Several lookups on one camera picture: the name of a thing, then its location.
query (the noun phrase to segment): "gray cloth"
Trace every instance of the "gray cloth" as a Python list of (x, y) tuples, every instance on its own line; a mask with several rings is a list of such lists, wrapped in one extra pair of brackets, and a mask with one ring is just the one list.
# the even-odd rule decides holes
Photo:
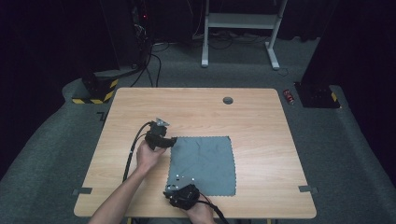
[(204, 195), (235, 195), (235, 162), (230, 138), (179, 137), (171, 148), (167, 185), (177, 175), (194, 178), (195, 186)]

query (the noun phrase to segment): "wooden table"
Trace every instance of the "wooden table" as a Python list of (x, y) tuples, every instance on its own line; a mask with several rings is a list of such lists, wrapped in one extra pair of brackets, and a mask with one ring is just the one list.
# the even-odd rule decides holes
[[(233, 103), (224, 104), (224, 97), (232, 97)], [(170, 123), (166, 137), (230, 136), (236, 194), (211, 197), (224, 216), (312, 218), (316, 215), (310, 192), (300, 192), (298, 188), (307, 183), (275, 90), (121, 88), (117, 90), (82, 186), (92, 188), (92, 192), (79, 194), (77, 216), (90, 217), (121, 183), (134, 136), (144, 123), (156, 118)], [(127, 217), (184, 217), (163, 196), (170, 152), (168, 149), (162, 155), (140, 186)], [(136, 165), (135, 157), (132, 161), (130, 173)]]

